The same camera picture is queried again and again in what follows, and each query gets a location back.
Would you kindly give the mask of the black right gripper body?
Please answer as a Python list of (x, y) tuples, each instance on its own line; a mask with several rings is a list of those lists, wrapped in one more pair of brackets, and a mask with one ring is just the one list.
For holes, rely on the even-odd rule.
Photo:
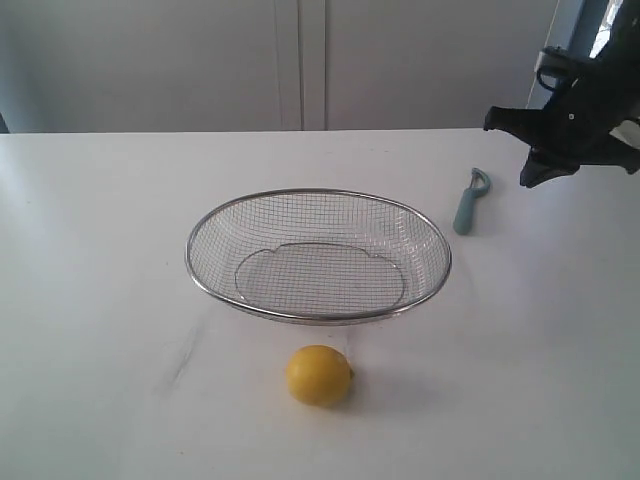
[(637, 118), (639, 61), (602, 62), (558, 86), (542, 109), (545, 144), (537, 148), (571, 163), (639, 170), (639, 150), (611, 135)]

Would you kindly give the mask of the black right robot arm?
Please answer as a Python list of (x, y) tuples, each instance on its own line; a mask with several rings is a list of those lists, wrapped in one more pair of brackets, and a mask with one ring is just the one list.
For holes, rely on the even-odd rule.
[(639, 3), (622, 3), (609, 41), (593, 58), (546, 47), (534, 69), (551, 93), (540, 109), (493, 106), (483, 129), (506, 132), (530, 147), (520, 185), (533, 188), (575, 174), (582, 166), (639, 170), (639, 150), (614, 137), (625, 121), (639, 122)]

